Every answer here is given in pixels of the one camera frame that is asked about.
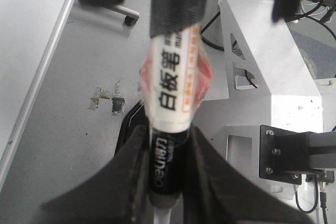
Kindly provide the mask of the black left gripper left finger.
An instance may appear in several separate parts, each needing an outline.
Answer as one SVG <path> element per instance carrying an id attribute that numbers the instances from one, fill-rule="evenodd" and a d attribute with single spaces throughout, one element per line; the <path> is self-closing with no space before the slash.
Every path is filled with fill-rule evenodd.
<path id="1" fill-rule="evenodd" d="M 73 190 L 41 207 L 42 223 L 144 223 L 148 129 L 136 126 L 112 160 Z"/>

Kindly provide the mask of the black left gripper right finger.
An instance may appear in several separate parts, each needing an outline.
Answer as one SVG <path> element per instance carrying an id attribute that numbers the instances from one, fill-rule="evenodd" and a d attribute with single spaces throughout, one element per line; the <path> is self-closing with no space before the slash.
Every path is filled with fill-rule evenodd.
<path id="1" fill-rule="evenodd" d="M 186 144 L 182 194 L 184 223 L 312 223 L 231 167 L 195 126 Z"/>

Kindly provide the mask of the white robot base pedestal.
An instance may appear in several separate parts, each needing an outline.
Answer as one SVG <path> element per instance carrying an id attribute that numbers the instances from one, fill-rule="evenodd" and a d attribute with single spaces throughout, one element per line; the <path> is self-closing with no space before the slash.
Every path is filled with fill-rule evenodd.
<path id="1" fill-rule="evenodd" d="M 319 84 L 313 80 L 284 21 L 271 20 L 272 0 L 218 0 L 227 96 L 214 104 L 211 143 L 241 174 L 291 202 L 293 186 L 263 179 L 262 125 L 292 132 L 326 131 Z"/>

